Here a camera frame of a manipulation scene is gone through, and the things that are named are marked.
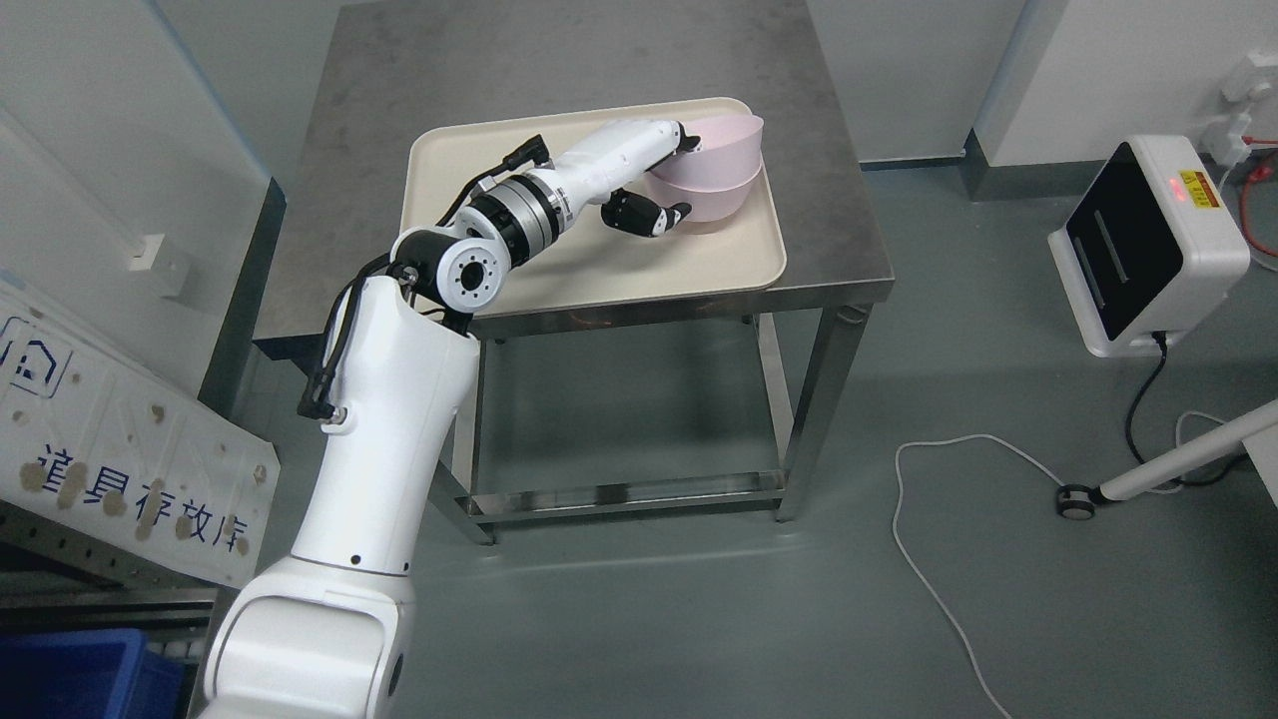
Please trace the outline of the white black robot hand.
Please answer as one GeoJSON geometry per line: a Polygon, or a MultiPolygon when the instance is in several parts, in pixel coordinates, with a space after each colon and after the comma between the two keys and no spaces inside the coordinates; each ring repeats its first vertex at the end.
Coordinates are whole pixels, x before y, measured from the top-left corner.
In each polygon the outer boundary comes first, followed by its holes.
{"type": "Polygon", "coordinates": [[[565,229],[581,211],[598,206],[604,225],[638,238],[659,238],[691,215],[689,202],[658,206],[626,192],[651,169],[700,146],[677,120],[610,120],[562,152],[550,170],[550,186],[564,206],[565,229]]]}

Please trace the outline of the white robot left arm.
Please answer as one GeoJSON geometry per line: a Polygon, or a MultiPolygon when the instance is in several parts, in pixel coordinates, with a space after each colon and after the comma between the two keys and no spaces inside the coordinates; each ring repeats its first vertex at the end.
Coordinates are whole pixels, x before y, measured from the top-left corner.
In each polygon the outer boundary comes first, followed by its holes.
{"type": "Polygon", "coordinates": [[[567,211],[534,170],[541,135],[401,232],[328,312],[300,414],[325,429],[291,550],[238,593],[204,663],[204,718],[378,718],[409,655],[410,570],[435,465],[481,344],[473,315],[557,240],[567,211]]]}

